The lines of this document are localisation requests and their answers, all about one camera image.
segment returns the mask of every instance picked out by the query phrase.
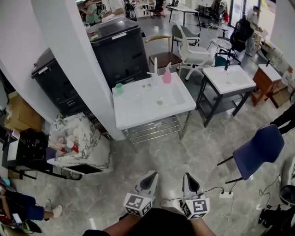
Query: wooden chair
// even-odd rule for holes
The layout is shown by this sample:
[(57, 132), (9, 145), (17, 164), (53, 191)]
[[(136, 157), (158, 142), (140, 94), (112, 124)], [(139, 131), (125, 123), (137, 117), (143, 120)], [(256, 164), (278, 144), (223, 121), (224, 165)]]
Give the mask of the wooden chair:
[(154, 60), (155, 60), (155, 58), (157, 58), (158, 74), (159, 74), (159, 69), (167, 67), (170, 62), (171, 62), (171, 65), (177, 65), (177, 64), (180, 65), (182, 62), (180, 57), (176, 56), (174, 53), (169, 51), (170, 50), (170, 38), (171, 38), (171, 36), (168, 36), (168, 35), (158, 35), (158, 36), (154, 36), (154, 37), (151, 37), (151, 38), (145, 40), (145, 43), (148, 43), (150, 41), (154, 41), (157, 39), (168, 39), (168, 51), (167, 52), (157, 53), (157, 54), (154, 54), (154, 55), (151, 55), (148, 57), (149, 67), (151, 67), (151, 64), (154, 65)]

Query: cardboard box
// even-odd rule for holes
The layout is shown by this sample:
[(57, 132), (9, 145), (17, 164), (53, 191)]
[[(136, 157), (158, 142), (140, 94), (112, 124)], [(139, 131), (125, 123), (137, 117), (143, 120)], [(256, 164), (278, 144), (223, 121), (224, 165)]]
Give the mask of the cardboard box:
[(42, 117), (17, 93), (8, 95), (9, 101), (4, 126), (10, 130), (42, 129)]

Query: concrete floor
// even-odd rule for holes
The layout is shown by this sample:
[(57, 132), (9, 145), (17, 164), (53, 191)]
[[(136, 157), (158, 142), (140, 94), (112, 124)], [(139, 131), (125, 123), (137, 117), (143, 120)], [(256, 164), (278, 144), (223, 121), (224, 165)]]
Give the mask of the concrete floor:
[[(176, 12), (172, 17), (173, 20), (181, 21), (182, 14)], [(169, 17), (166, 16), (163, 19), (140, 18), (138, 23), (146, 35), (154, 35), (162, 29), (164, 30), (160, 34), (170, 34), (172, 22), (168, 21)], [(190, 29), (198, 32), (195, 16), (188, 14), (186, 22)], [(209, 43), (207, 30), (202, 29), (201, 46), (207, 48)], [(149, 49), (149, 53), (165, 50), (166, 44), (167, 42), (157, 44), (157, 47)], [(214, 53), (216, 48), (211, 46), (210, 50)], [(249, 59), (243, 55), (241, 58), (243, 68), (253, 76), (257, 70), (253, 61), (259, 58)], [(181, 77), (184, 78), (186, 73), (188, 71), (183, 70)], [(197, 94), (200, 82), (193, 74), (186, 86), (193, 87), (191, 92)], [(156, 193), (158, 202), (182, 196), (182, 177), (186, 172), (197, 175), (204, 182), (205, 189), (223, 186), (229, 191), (232, 184), (225, 185), (225, 181), (239, 177), (235, 162), (230, 161), (219, 167), (216, 164), (231, 156), (258, 128), (269, 124), (288, 107), (289, 104), (286, 103), (276, 109), (270, 101), (253, 107), (251, 100), (248, 100), (235, 117), (229, 112), (220, 113), (212, 118), (207, 128), (204, 128), (199, 113), (193, 111), (182, 141), (177, 134), (172, 134), (139, 143), (136, 145), (138, 154), (130, 149), (126, 141), (115, 142), (112, 156), (114, 172), (84, 176), (80, 181), (38, 173), (37, 180), (25, 178), (15, 183), (19, 192), (35, 197), (41, 206), (45, 205), (47, 199), (51, 199), (54, 205), (63, 205), (64, 212), (59, 219), (37, 222), (44, 231), (43, 235), (81, 236), (85, 230), (92, 228), (90, 221), (99, 230), (117, 222), (124, 214), (123, 200), (126, 193), (133, 188), (136, 179), (148, 170), (159, 172)], [(180, 115), (182, 122), (185, 117), (186, 114)], [(204, 220), (216, 235), (258, 236), (265, 230), (263, 226), (257, 225), (260, 211), (267, 201), (267, 196), (259, 196), (259, 189), (271, 184), (284, 159), (294, 155), (295, 132), (288, 133), (284, 140), (285, 146), (277, 162), (263, 164), (253, 175), (253, 179), (238, 182), (233, 189), (234, 199), (220, 199), (219, 189), (207, 193), (210, 197), (210, 212)], [(270, 204), (279, 204), (278, 186), (274, 184), (270, 192)]]

